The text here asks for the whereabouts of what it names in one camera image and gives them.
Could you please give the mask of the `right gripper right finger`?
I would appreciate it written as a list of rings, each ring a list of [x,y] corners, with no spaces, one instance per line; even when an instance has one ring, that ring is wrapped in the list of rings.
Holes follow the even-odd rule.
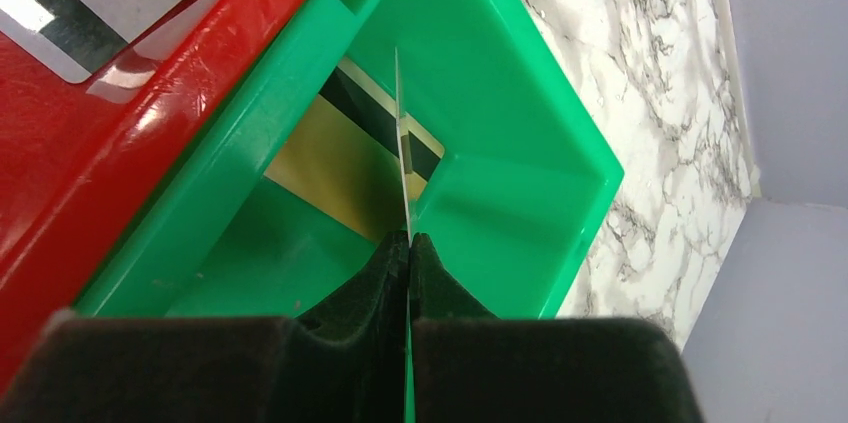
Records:
[[[419,422],[699,422],[681,355],[638,318],[502,319],[445,268],[431,238],[409,254]]]

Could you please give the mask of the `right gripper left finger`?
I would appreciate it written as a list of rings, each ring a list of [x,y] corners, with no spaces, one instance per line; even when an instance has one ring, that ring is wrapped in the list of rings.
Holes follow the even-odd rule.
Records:
[[[42,337],[5,422],[401,422],[409,242],[297,317],[82,318]]]

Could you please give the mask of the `green plastic bin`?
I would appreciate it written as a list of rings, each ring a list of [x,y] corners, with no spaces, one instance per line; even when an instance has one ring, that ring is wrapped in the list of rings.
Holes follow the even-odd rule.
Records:
[[[189,146],[79,300],[82,318],[297,317],[368,242],[264,175],[339,62],[403,97],[447,150],[422,229],[506,316],[565,296],[622,170],[520,0],[307,0]]]

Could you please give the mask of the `red plastic bin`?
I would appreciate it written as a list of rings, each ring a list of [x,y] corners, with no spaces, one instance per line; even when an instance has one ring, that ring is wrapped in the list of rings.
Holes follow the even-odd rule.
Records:
[[[181,0],[81,82],[1,35],[1,385],[305,0]]]

